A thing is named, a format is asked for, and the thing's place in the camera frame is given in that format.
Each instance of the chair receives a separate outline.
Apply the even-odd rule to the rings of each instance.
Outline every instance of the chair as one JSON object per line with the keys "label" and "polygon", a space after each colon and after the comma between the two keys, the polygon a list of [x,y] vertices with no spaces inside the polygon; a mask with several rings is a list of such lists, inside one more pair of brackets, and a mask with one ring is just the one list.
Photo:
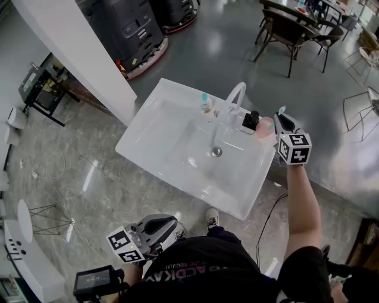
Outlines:
{"label": "chair", "polygon": [[[357,97],[357,96],[361,96],[363,94],[367,94],[368,95],[368,100],[369,100],[369,102],[370,102],[371,105],[369,107],[366,107],[366,108],[364,108],[364,109],[362,109],[362,110],[359,111],[359,116],[360,116],[361,119],[356,124],[354,124],[353,127],[350,128],[349,124],[348,124],[348,120],[346,119],[346,112],[345,112],[345,103],[346,103],[346,100],[354,98],[354,97]],[[368,109],[370,109],[370,110],[364,116],[362,116],[362,112],[366,111]],[[343,99],[342,110],[343,110],[343,117],[345,119],[345,124],[346,124],[346,127],[347,127],[348,131],[353,130],[359,123],[362,123],[362,139],[361,139],[361,142],[362,142],[363,140],[365,140],[368,137],[368,135],[370,135],[372,133],[372,131],[374,131],[374,129],[376,128],[376,126],[379,125],[379,122],[378,122],[374,126],[374,128],[367,134],[367,136],[364,137],[363,119],[365,117],[367,117],[367,115],[371,111],[373,111],[375,114],[377,114],[379,116],[379,93],[375,89],[373,89],[372,87],[369,86],[367,88],[366,92],[363,92],[363,93],[360,93],[360,94],[357,94],[357,95],[354,95],[354,96],[350,96],[350,97],[347,97],[347,98]]]}
{"label": "chair", "polygon": [[307,34],[310,36],[312,35],[312,32],[307,27],[281,14],[278,14],[277,12],[269,11],[268,9],[263,9],[262,11],[264,13],[266,23],[264,28],[258,34],[258,37],[262,34],[263,30],[267,30],[269,37],[267,37],[268,39],[265,39],[264,45],[254,58],[253,62],[258,60],[268,43],[280,42],[285,44],[291,52],[290,69],[288,71],[289,78],[291,76],[293,58],[297,55],[296,51],[305,41],[309,39]]}
{"label": "chair", "polygon": [[327,62],[327,55],[329,54],[329,48],[335,44],[339,39],[343,36],[343,30],[338,27],[338,25],[328,22],[326,20],[319,20],[317,25],[327,26],[331,27],[331,31],[327,35],[317,35],[312,37],[312,40],[315,41],[319,46],[321,46],[320,51],[317,55],[321,53],[321,50],[326,51],[325,56],[325,62],[324,62],[324,69],[322,72],[325,72],[326,62]]}
{"label": "chair", "polygon": [[[332,17],[330,19],[330,22],[332,22],[333,20],[335,20],[336,23],[338,23],[338,20],[335,17]],[[342,16],[342,23],[340,24],[340,26],[347,30],[342,41],[344,41],[348,33],[350,33],[355,28],[357,23],[358,23],[358,18],[354,15]]]}
{"label": "chair", "polygon": [[[280,3],[276,3],[276,2],[272,2],[272,1],[264,1],[263,5],[264,5],[264,9],[268,9],[268,10],[277,9],[277,10],[279,10],[281,12],[284,12],[284,13],[286,13],[288,15],[293,16],[294,18],[297,19],[296,22],[298,22],[298,23],[303,22],[303,25],[305,25],[305,26],[307,26],[307,25],[315,26],[317,24],[315,16],[314,16],[314,18],[309,17],[307,20],[305,20],[303,18],[304,14],[302,12],[296,11],[296,10],[294,10],[294,9],[292,9],[290,7],[287,7],[285,5],[282,5]],[[257,44],[259,37],[265,31],[265,27],[263,26],[265,24],[265,21],[266,21],[266,19],[265,19],[265,17],[263,17],[263,19],[261,21],[261,24],[259,25],[259,27],[261,27],[261,30],[260,30],[258,36],[256,37],[255,44]]]}
{"label": "chair", "polygon": [[317,11],[319,13],[318,19],[322,19],[321,16],[324,15],[323,19],[326,19],[327,13],[326,8],[327,6],[323,3],[320,5],[320,0],[309,0],[308,1],[310,8],[313,12]]}
{"label": "chair", "polygon": [[[354,64],[350,64],[347,61],[347,59],[350,58],[351,56],[355,55],[358,52],[361,55],[361,58],[357,62],[355,62]],[[364,66],[362,72],[359,72],[354,66],[362,60],[365,61],[365,66]],[[350,65],[350,67],[348,69],[346,69],[347,73],[354,79],[354,81],[356,83],[358,83],[361,86],[365,86],[367,79],[370,75],[371,69],[372,68],[377,69],[379,67],[379,51],[378,50],[371,50],[368,47],[360,47],[355,53],[352,53],[350,56],[346,57],[345,61]],[[368,74],[366,76],[365,82],[362,84],[361,82],[359,82],[358,80],[356,80],[354,78],[354,76],[350,73],[349,70],[350,70],[350,68],[353,68],[360,76],[362,76],[367,66],[369,66],[370,69],[369,69]]]}

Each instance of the white sneaker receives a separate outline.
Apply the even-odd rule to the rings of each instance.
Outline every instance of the white sneaker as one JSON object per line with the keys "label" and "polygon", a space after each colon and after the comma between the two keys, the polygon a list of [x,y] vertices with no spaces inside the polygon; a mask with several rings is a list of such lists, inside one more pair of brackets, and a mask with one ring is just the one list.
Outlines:
{"label": "white sneaker", "polygon": [[214,208],[210,208],[207,210],[207,227],[208,230],[215,226],[220,226],[220,217],[219,212]]}
{"label": "white sneaker", "polygon": [[175,237],[175,241],[178,241],[178,240],[181,240],[181,239],[187,239],[186,235],[185,235],[185,229],[183,227],[182,224],[180,224],[178,222],[178,225],[176,225],[174,231],[172,232],[172,234],[174,235]]}

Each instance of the fiducial marker cube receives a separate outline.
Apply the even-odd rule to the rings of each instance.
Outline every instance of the fiducial marker cube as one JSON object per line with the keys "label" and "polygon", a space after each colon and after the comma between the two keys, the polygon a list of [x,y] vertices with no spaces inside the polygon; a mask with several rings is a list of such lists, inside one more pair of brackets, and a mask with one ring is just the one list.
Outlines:
{"label": "fiducial marker cube", "polygon": [[282,134],[278,139],[278,153],[287,165],[308,163],[312,150],[308,134]]}

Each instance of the sink drain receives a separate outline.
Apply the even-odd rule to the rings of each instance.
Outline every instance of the sink drain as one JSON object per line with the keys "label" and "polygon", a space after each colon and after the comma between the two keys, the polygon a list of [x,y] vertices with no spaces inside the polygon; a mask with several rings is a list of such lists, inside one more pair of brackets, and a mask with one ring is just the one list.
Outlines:
{"label": "sink drain", "polygon": [[220,157],[223,154],[223,150],[221,147],[216,146],[212,148],[211,153],[213,157]]}

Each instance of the hand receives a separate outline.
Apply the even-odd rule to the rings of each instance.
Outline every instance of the hand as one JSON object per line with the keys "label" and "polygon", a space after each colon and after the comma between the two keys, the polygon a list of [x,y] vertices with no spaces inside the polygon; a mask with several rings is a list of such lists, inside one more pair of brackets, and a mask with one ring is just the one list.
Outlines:
{"label": "hand", "polygon": [[343,285],[341,282],[337,282],[332,286],[331,295],[335,303],[348,303],[349,300],[342,291]]}
{"label": "hand", "polygon": [[140,282],[142,279],[142,268],[134,264],[124,264],[121,269],[124,271],[125,277],[124,282],[128,283],[132,287],[137,282]]}

